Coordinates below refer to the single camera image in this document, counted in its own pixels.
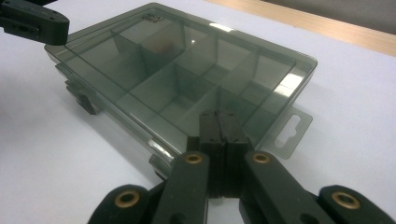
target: white table surface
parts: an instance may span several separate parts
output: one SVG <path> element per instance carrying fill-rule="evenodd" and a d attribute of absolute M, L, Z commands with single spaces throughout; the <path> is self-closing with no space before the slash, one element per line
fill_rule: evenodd
<path fill-rule="evenodd" d="M 73 33 L 148 2 L 47 7 L 69 18 Z M 158 2 L 315 57 L 294 103 L 314 121 L 281 162 L 311 192 L 343 185 L 396 219 L 395 57 L 202 0 Z M 0 223 L 87 223 L 112 189 L 161 180 L 141 140 L 76 103 L 43 47 L 0 32 Z M 211 203 L 207 223 L 243 223 L 237 200 Z"/>

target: plastic storage box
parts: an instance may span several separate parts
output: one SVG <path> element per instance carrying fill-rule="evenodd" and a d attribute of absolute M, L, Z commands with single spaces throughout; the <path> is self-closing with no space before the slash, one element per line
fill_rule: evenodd
<path fill-rule="evenodd" d="M 167 174 L 208 109 L 235 113 L 256 149 L 317 65 L 220 24 L 148 4 L 45 47 L 91 113 L 109 112 L 153 150 Z"/>

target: hang hole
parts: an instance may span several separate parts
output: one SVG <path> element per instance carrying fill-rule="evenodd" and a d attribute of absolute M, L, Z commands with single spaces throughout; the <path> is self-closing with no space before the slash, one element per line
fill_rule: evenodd
<path fill-rule="evenodd" d="M 300 123 L 301 117 L 298 115 L 292 115 L 285 127 L 283 127 L 282 131 L 279 133 L 277 138 L 274 141 L 274 145 L 276 147 L 283 147 L 286 143 L 297 134 L 296 128 Z"/>

